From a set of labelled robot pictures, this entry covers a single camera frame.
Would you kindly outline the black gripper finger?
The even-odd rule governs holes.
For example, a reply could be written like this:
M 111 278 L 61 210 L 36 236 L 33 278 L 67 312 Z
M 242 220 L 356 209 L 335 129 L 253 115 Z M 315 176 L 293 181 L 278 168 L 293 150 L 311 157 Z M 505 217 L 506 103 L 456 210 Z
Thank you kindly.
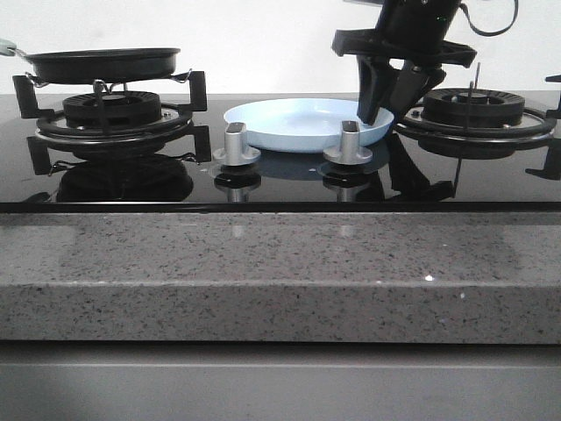
M 394 87 L 394 68 L 388 58 L 358 56 L 359 107 L 357 115 L 367 125 L 373 125 L 381 104 Z
M 405 60 L 387 108 L 396 116 L 403 117 L 428 92 L 446 77 L 440 65 L 418 66 Z

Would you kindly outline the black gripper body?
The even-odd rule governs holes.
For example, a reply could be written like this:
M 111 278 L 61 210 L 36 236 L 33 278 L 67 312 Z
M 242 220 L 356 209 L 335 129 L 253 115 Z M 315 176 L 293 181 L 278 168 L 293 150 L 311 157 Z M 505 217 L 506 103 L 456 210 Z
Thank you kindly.
M 374 28 L 336 31 L 331 46 L 336 55 L 402 59 L 418 66 L 471 66 L 477 52 L 444 39 L 459 1 L 381 1 L 380 5 Z

